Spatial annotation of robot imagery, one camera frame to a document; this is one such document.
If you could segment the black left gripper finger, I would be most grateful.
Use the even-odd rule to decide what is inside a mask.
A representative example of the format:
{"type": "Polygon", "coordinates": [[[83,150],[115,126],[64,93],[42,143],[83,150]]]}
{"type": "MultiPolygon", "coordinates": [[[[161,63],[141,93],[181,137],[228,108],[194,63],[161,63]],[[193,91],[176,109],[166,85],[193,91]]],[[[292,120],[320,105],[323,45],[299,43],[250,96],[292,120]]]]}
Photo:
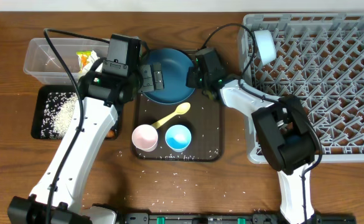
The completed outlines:
{"type": "Polygon", "coordinates": [[[164,81],[162,76],[162,67],[160,63],[152,64],[152,77],[153,77],[153,85],[155,90],[163,90],[164,89],[164,81]]]}
{"type": "Polygon", "coordinates": [[[139,92],[152,92],[154,91],[154,80],[150,65],[141,65],[140,74],[142,75],[142,87],[140,87],[139,92]]]}

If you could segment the dark blue plate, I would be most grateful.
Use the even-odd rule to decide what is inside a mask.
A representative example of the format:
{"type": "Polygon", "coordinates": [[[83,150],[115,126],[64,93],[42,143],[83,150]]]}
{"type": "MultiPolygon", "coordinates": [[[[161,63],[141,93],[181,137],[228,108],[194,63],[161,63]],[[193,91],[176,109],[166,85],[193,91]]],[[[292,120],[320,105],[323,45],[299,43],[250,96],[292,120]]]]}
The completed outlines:
{"type": "Polygon", "coordinates": [[[156,49],[149,54],[147,62],[160,63],[164,81],[163,90],[144,93],[150,100],[172,105],[186,100],[195,91],[194,88],[186,86],[187,73],[193,63],[183,51],[169,48],[156,49]]]}

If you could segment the yellow green snack wrapper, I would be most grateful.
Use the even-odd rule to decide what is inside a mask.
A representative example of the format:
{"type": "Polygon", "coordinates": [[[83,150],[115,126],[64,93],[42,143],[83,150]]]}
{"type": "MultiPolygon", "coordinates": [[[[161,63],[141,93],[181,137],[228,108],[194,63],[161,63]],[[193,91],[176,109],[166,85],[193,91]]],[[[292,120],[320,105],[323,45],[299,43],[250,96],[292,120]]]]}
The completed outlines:
{"type": "Polygon", "coordinates": [[[78,56],[78,64],[80,67],[80,73],[85,73],[93,66],[93,64],[99,59],[97,53],[92,51],[78,51],[76,52],[78,56]]]}

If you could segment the orange carrot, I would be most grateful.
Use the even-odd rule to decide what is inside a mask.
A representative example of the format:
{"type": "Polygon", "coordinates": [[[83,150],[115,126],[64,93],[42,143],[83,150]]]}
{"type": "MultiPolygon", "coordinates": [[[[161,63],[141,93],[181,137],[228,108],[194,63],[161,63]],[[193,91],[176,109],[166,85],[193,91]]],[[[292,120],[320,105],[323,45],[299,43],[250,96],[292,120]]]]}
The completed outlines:
{"type": "Polygon", "coordinates": [[[106,135],[106,137],[107,138],[113,138],[114,136],[115,136],[115,132],[112,129],[110,129],[108,134],[106,135]]]}

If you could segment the white rice pile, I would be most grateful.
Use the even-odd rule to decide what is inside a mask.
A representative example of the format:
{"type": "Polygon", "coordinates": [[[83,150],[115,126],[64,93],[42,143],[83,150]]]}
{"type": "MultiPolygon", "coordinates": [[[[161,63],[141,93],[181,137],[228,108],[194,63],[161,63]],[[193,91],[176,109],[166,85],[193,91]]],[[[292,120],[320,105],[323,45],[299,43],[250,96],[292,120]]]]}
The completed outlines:
{"type": "Polygon", "coordinates": [[[75,93],[49,93],[44,103],[41,139],[62,139],[73,117],[77,96],[75,93]]]}

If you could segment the light blue bowl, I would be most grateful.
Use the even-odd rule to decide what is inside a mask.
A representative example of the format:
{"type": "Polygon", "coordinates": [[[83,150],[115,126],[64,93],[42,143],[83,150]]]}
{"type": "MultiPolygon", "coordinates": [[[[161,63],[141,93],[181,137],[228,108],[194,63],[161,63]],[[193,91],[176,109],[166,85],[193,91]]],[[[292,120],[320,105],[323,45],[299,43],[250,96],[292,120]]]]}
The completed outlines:
{"type": "Polygon", "coordinates": [[[276,47],[273,36],[268,30],[254,31],[256,45],[263,65],[267,65],[276,59],[276,47]]]}

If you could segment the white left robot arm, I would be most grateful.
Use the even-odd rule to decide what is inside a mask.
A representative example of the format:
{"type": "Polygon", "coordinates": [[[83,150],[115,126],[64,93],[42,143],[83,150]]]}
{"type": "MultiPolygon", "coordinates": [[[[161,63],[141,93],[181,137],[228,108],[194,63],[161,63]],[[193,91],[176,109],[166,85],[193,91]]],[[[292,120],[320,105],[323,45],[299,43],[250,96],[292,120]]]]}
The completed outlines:
{"type": "Polygon", "coordinates": [[[140,92],[163,88],[161,70],[158,64],[142,61],[150,53],[145,41],[113,34],[106,41],[107,56],[76,80],[51,41],[50,31],[44,29],[44,36],[73,85],[75,110],[45,174],[27,198],[13,197],[7,215],[11,223],[116,223],[117,212],[107,205],[82,210],[87,178],[123,105],[140,92]]]}

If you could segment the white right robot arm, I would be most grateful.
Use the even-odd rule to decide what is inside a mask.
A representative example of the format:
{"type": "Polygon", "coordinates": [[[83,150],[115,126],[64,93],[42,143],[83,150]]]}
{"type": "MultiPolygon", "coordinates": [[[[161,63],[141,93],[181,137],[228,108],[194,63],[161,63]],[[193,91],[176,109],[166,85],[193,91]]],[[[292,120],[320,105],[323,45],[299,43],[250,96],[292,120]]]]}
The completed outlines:
{"type": "Polygon", "coordinates": [[[300,99],[273,96],[229,74],[214,48],[204,43],[189,68],[186,85],[200,89],[245,115],[249,131],[259,142],[267,163],[277,171],[281,189],[281,215],[288,223],[311,223],[315,212],[310,201],[310,172],[322,160],[322,145],[300,99]]]}

